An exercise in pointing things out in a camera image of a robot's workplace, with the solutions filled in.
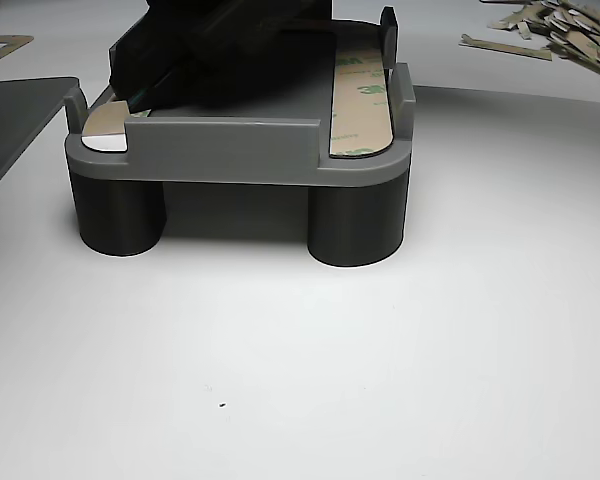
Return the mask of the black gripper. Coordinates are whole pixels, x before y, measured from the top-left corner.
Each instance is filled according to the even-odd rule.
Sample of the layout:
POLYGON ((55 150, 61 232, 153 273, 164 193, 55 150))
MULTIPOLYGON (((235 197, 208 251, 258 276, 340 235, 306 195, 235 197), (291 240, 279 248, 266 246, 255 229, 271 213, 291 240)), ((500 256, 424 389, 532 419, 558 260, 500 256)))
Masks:
POLYGON ((178 104, 231 53, 258 49, 295 19, 331 16, 330 1, 150 1, 115 45, 109 84, 131 111, 178 104))

